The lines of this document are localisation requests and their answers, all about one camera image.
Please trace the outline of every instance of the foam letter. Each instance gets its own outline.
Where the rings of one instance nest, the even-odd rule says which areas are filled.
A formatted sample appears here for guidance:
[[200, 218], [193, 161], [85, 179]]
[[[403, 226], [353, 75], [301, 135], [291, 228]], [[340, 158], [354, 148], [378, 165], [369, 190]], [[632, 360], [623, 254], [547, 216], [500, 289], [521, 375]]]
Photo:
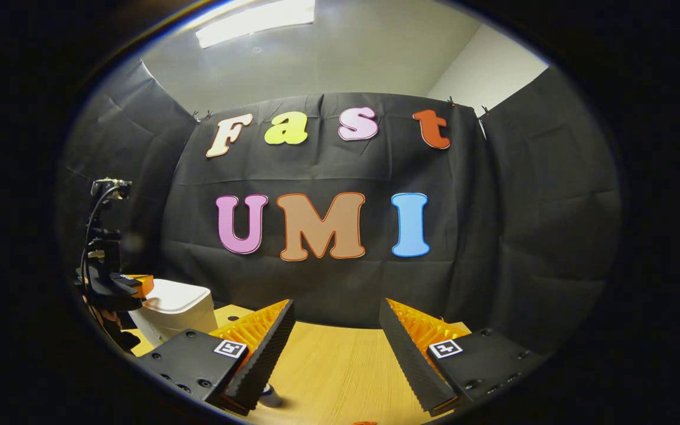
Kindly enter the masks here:
[[429, 245], [424, 242], [424, 194], [397, 194], [392, 197], [392, 204], [397, 207], [398, 236], [397, 245], [392, 253], [399, 257], [423, 256], [429, 252]]
[[338, 134], [343, 140], [364, 140], [377, 134], [378, 126], [374, 122], [374, 111], [370, 107], [352, 107], [340, 114]]
[[212, 156], [220, 156], [227, 153], [230, 147], [225, 142], [230, 140], [230, 143], [235, 143], [235, 140], [240, 135], [240, 130], [243, 129], [243, 126], [248, 126], [251, 121], [253, 121], [253, 115], [250, 113], [219, 121], [219, 124], [217, 124], [217, 135], [214, 137], [213, 143], [211, 143], [210, 150], [206, 152], [206, 156], [211, 158]]
[[264, 133], [264, 140], [270, 145], [288, 143], [297, 145], [308, 137], [306, 123], [308, 117], [302, 112], [286, 112], [272, 119], [272, 128]]
[[235, 205], [238, 204], [238, 198], [233, 196], [217, 198], [219, 240], [222, 241], [222, 245], [227, 250], [235, 254], [250, 254], [259, 248], [259, 245], [261, 245], [261, 211], [264, 209], [267, 201], [269, 200], [264, 195], [249, 195], [246, 197], [245, 202], [249, 207], [249, 231], [246, 239], [240, 239], [235, 236], [234, 229]]
[[280, 253], [280, 258], [285, 261], [308, 258], [308, 251], [300, 244], [302, 235], [317, 258], [324, 256], [332, 235], [335, 236], [335, 247], [329, 251], [332, 258], [359, 258], [364, 255], [367, 250], [361, 245], [358, 229], [359, 211], [364, 202], [366, 198], [356, 192], [338, 194], [322, 220], [304, 194], [278, 197], [277, 205], [285, 212], [285, 250]]
[[445, 118], [439, 118], [431, 109], [421, 110], [413, 114], [421, 124], [421, 137], [432, 148], [445, 149], [450, 146], [450, 139], [440, 135], [440, 127], [447, 126]]

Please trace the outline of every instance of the black cloth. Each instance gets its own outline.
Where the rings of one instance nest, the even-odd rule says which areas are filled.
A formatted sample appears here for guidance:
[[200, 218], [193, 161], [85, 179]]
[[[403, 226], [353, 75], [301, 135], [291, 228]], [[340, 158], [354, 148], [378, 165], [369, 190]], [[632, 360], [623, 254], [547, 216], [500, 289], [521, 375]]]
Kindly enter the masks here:
[[[375, 111], [378, 133], [343, 140], [338, 116], [347, 108]], [[413, 113], [434, 110], [445, 118], [442, 135], [451, 146], [432, 148]], [[300, 145], [269, 145], [272, 119], [289, 111], [308, 116]], [[221, 156], [207, 158], [222, 119], [253, 114], [253, 123]], [[485, 325], [494, 284], [497, 210], [494, 170], [474, 110], [439, 100], [394, 94], [343, 93], [275, 99], [216, 113], [202, 121], [180, 157], [162, 224], [163, 275], [211, 288], [216, 300], [250, 309], [291, 298], [301, 321], [378, 328], [380, 297], [469, 326]], [[329, 254], [284, 261], [285, 217], [275, 203], [283, 194], [306, 194], [319, 215], [335, 196], [366, 197], [359, 229], [366, 254]], [[431, 250], [402, 258], [394, 194], [418, 192], [424, 206], [424, 239]], [[216, 199], [238, 197], [235, 234], [248, 235], [250, 194], [264, 194], [263, 239], [256, 252], [226, 250], [218, 236]]]
[[620, 234], [618, 171], [603, 128], [555, 68], [481, 116], [499, 180], [493, 326], [555, 349], [604, 289]]
[[154, 80], [143, 62], [116, 70], [86, 102], [60, 155], [55, 212], [65, 273], [79, 267], [98, 178], [133, 182], [112, 201], [103, 226], [122, 232], [124, 272], [152, 273], [172, 174], [197, 122]]

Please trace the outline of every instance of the white wall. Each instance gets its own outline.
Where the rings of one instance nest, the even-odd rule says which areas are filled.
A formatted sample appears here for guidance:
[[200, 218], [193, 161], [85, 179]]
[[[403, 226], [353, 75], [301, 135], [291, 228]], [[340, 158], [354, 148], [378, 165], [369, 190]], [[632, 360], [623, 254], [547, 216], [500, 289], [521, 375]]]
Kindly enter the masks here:
[[531, 83], [548, 64], [502, 33], [482, 24], [472, 39], [440, 76], [427, 97], [491, 109]]

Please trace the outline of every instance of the blue letter i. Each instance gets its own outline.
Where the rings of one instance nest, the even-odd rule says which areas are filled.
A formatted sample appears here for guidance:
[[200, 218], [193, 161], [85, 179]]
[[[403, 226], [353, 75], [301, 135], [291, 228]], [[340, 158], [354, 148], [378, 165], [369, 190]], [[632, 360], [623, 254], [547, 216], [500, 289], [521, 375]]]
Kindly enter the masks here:
[[424, 242], [424, 194], [397, 194], [392, 204], [397, 207], [398, 237], [392, 253], [399, 257], [423, 256], [429, 252]]

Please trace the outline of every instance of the wooden table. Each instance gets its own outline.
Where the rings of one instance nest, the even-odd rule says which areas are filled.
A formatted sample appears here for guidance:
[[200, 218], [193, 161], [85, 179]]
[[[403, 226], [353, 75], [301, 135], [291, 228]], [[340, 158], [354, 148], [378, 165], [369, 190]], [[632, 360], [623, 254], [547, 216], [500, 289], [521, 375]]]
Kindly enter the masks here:
[[[225, 306], [214, 313], [223, 326], [230, 323], [228, 317], [250, 312]], [[465, 329], [463, 323], [454, 325]], [[138, 330], [132, 333], [141, 339], [133, 354], [153, 349]], [[408, 425], [434, 419], [421, 409], [380, 329], [296, 322], [269, 383], [283, 405], [267, 408], [257, 404], [242, 418], [256, 425], [351, 425], [363, 420]]]

